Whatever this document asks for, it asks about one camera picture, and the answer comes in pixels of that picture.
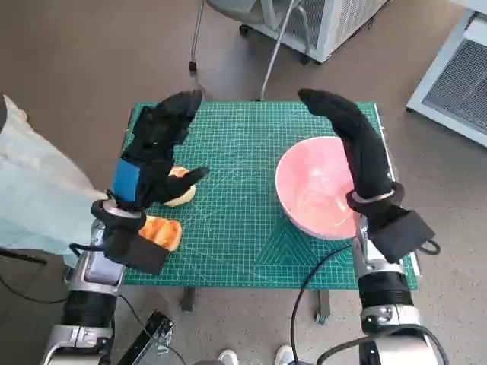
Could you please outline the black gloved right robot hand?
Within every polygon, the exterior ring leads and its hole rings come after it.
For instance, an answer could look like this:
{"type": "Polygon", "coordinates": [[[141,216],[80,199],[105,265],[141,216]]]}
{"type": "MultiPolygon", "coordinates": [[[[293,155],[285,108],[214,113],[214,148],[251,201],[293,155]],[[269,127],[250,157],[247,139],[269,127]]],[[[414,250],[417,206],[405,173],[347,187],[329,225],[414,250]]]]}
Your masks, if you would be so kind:
{"type": "Polygon", "coordinates": [[[338,94],[310,88],[300,89],[298,96],[311,114],[327,118],[342,140],[355,193],[372,199],[392,192],[384,143],[357,105],[338,94]]]}

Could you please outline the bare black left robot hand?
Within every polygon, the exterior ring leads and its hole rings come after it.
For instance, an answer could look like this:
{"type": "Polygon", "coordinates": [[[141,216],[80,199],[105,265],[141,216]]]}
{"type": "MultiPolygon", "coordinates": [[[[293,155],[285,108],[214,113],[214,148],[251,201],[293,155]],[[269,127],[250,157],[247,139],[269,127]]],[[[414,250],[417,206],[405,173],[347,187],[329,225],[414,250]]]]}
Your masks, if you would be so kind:
{"type": "Polygon", "coordinates": [[[155,202],[167,203],[209,173],[208,167],[197,167],[181,177],[170,173],[175,166],[174,147],[186,140],[201,102],[202,92],[191,90],[142,108],[113,180],[111,193],[118,208],[142,211],[155,202]]]}

